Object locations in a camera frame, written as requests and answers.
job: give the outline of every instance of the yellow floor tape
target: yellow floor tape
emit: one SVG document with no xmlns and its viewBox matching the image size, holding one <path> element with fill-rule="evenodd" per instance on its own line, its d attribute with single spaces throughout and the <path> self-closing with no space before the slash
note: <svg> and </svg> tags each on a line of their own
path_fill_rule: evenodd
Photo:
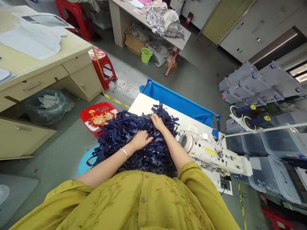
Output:
<svg viewBox="0 0 307 230">
<path fill-rule="evenodd" d="M 108 96 L 107 94 L 103 93 L 103 95 L 106 96 L 107 98 L 111 99 L 112 101 L 115 101 L 116 103 L 121 104 L 121 105 L 125 106 L 126 108 L 130 109 L 130 106 L 128 106 L 128 105 L 126 105 L 124 103 L 121 103 L 120 101 L 118 101 L 118 100 Z"/>
<path fill-rule="evenodd" d="M 243 207 L 243 199 L 242 199 L 241 187 L 240 187 L 240 183 L 239 182 L 238 182 L 238 188 L 239 188 L 239 194 L 240 194 L 240 202 L 241 202 L 242 214 L 243 214 L 243 219 L 244 219 L 244 228 L 245 228 L 245 230 L 247 230 L 247 224 L 246 224 L 246 219 L 245 219 L 245 212 L 244 212 L 244 207 Z"/>
</svg>

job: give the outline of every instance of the fire extinguisher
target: fire extinguisher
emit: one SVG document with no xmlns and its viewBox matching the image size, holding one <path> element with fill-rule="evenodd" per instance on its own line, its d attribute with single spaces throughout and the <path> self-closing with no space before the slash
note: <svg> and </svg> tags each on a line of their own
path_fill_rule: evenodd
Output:
<svg viewBox="0 0 307 230">
<path fill-rule="evenodd" d="M 190 22 L 191 22 L 193 16 L 194 16 L 194 14 L 192 14 L 192 13 L 190 12 L 189 15 L 188 15 L 188 17 L 187 17 L 187 19 L 186 19 L 186 22 L 185 22 L 185 26 L 186 26 L 186 27 L 189 26 L 189 24 L 190 24 Z"/>
</svg>

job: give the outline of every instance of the gray floor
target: gray floor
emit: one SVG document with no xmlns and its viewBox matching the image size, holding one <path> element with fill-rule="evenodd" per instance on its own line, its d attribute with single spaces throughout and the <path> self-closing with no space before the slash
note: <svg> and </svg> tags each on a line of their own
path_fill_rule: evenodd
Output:
<svg viewBox="0 0 307 230">
<path fill-rule="evenodd" d="M 178 67 L 165 77 L 166 68 L 157 68 L 152 63 L 144 64 L 141 58 L 127 48 L 114 44 L 112 30 L 101 32 L 102 41 L 93 43 L 109 56 L 117 82 L 110 83 L 105 93 L 124 104 L 131 105 L 147 78 L 166 86 L 184 97 L 223 116 L 221 127 L 225 131 L 229 105 L 222 101 L 218 83 L 223 76 L 233 72 L 237 66 L 215 47 L 205 46 L 192 34 L 185 49 L 177 58 Z M 38 178 L 40 184 L 17 211 L 14 218 L 3 229 L 8 229 L 25 214 L 43 202 L 46 194 L 60 183 L 77 177 L 78 163 L 83 154 L 94 145 L 96 138 L 86 129 L 80 119 L 80 112 L 90 105 L 109 101 L 119 111 L 124 106 L 98 95 L 91 103 L 73 97 L 75 107 L 53 128 L 58 132 L 44 143 L 33 158 L 0 162 L 0 173 Z M 230 212 L 244 229 L 244 220 L 239 199 L 238 183 L 232 182 L 233 196 L 223 194 Z M 255 190 L 242 184 L 243 205 L 248 229 L 268 229 L 260 210 L 260 202 Z"/>
</svg>

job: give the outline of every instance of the woman's right hand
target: woman's right hand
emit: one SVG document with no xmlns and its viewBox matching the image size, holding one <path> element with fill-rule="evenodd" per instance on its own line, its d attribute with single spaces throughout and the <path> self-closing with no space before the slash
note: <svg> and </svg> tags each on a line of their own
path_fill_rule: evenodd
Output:
<svg viewBox="0 0 307 230">
<path fill-rule="evenodd" d="M 157 114 L 152 114 L 150 116 L 151 120 L 153 121 L 154 126 L 161 132 L 163 133 L 164 131 L 168 130 L 166 126 L 164 125 L 163 121 L 161 118 L 158 117 Z"/>
</svg>

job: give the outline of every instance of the silver bangle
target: silver bangle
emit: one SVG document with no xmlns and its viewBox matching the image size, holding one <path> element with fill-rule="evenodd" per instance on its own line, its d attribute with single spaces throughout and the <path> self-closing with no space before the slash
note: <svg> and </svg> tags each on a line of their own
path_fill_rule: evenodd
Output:
<svg viewBox="0 0 307 230">
<path fill-rule="evenodd" d="M 122 148 L 121 148 L 121 150 L 126 154 L 127 159 L 129 159 L 130 156 L 129 156 L 129 154 L 126 152 L 126 150 L 124 150 L 124 149 L 122 149 Z"/>
</svg>

